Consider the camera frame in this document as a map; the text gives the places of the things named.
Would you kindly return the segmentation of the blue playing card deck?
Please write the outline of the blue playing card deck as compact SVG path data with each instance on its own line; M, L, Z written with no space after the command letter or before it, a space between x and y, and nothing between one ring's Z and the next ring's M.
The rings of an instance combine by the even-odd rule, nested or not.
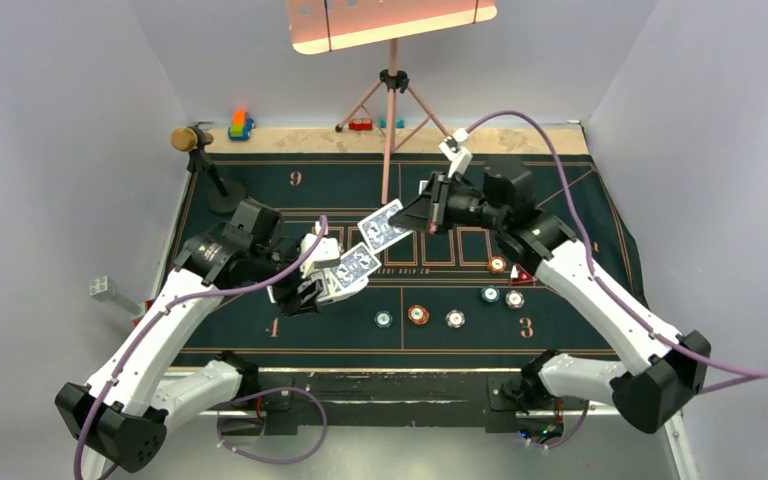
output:
M324 270L327 293L318 301L321 304L340 301L363 289L363 282L381 267L376 254L366 243L359 243L345 252L340 263Z

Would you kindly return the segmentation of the blue backed playing card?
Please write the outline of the blue backed playing card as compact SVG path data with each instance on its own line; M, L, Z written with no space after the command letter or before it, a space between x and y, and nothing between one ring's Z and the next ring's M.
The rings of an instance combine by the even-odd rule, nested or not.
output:
M358 223L364 242L372 253L378 254L385 251L412 234L409 229L392 226L389 223L389 219L402 208L401 200L394 199Z

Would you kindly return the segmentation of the green poker chip stack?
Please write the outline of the green poker chip stack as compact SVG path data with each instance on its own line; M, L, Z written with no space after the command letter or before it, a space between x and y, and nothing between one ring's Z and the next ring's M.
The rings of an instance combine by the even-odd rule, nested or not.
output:
M379 328L389 328L393 324L393 315L389 311L379 311L374 316L374 323Z

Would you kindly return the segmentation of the green chips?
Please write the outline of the green chips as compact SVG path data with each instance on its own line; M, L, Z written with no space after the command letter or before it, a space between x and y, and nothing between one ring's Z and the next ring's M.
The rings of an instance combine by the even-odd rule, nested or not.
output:
M499 300L500 292L495 286L488 285L481 289L480 296L484 302L494 303Z

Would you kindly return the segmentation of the red yellow poker chip stack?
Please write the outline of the red yellow poker chip stack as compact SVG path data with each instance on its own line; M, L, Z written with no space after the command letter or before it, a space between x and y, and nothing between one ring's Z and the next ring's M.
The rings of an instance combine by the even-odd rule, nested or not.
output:
M414 325L423 326L430 320L430 313L422 305L412 305L407 310L407 317Z

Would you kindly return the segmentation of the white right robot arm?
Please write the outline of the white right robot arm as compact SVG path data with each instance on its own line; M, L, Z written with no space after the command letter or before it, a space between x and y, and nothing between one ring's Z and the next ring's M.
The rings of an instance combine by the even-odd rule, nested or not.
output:
M566 300L614 349L615 361L547 350L500 393L520 411L578 397L614 407L635 429L657 432L702 390L711 353L697 331L680 333L618 286L592 258L591 245L536 204L524 164L492 160L475 187L437 172L419 196L389 218L394 227L432 235L454 227L491 232L503 256Z

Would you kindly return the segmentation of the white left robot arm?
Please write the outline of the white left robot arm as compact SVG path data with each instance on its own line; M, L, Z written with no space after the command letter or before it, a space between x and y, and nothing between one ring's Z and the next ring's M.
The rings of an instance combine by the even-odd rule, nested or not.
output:
M324 273L341 259L320 216L288 253L275 233L282 216L257 201L239 203L232 218L188 239L158 296L118 350L88 380L64 384L55 398L76 439L73 474L106 479L135 473L157 455L167 436L215 406L261 406L256 364L225 350L183 379L163 378L199 325L228 297L269 291L287 316L320 309Z

